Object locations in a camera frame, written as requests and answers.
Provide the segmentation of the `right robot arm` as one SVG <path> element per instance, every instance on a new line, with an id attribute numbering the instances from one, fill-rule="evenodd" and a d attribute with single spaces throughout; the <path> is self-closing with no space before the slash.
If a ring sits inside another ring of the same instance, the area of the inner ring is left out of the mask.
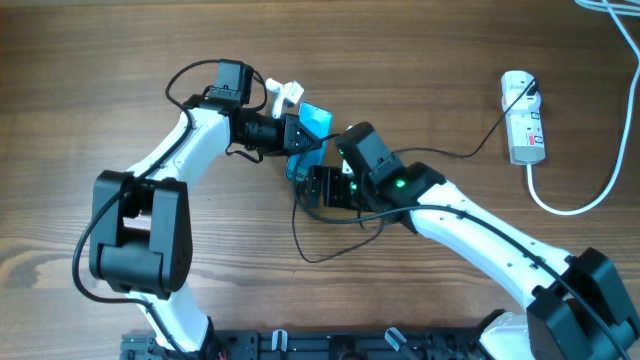
<path id="1" fill-rule="evenodd" d="M 361 210 L 364 220 L 398 222 L 477 267 L 519 304 L 480 330 L 492 359 L 626 359 L 639 338 L 639 315 L 613 262 L 594 248 L 574 256 L 521 232 L 466 197 L 433 168 L 403 164 L 373 126 L 333 135 L 348 166 L 311 166 L 293 183 L 311 214 L 329 207 Z"/>

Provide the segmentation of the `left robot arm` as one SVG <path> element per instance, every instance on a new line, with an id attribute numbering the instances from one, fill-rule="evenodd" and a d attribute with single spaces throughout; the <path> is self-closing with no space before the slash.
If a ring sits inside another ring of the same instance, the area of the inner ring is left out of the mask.
<path id="1" fill-rule="evenodd" d="M 193 255 L 189 193 L 211 163 L 242 145 L 246 157 L 298 155 L 316 136 L 284 112 L 304 92 L 296 81 L 265 79 L 241 61 L 218 59 L 215 82 L 172 103 L 180 118 L 167 137 L 126 171 L 103 171 L 92 216 L 74 250 L 78 292 L 96 303 L 134 304 L 165 359 L 223 359 L 212 320 L 187 276 Z"/>

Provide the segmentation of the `blue smartphone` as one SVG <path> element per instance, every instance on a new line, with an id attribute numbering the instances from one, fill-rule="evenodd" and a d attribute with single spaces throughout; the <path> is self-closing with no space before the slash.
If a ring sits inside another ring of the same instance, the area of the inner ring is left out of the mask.
<path id="1" fill-rule="evenodd" d="M 333 114 L 330 111 L 303 102 L 299 107 L 298 116 L 301 124 L 311 133 L 311 136 L 303 136 L 303 141 L 305 142 L 303 149 L 306 149 L 308 144 L 313 144 L 318 139 L 329 135 L 333 119 Z M 296 174 L 294 173 L 294 167 L 300 155 L 290 156 L 287 161 L 286 178 L 291 180 L 295 174 L 297 181 L 303 181 L 312 165 L 321 165 L 323 163 L 326 147 L 327 143 L 324 142 L 319 147 L 309 151 L 298 166 Z"/>

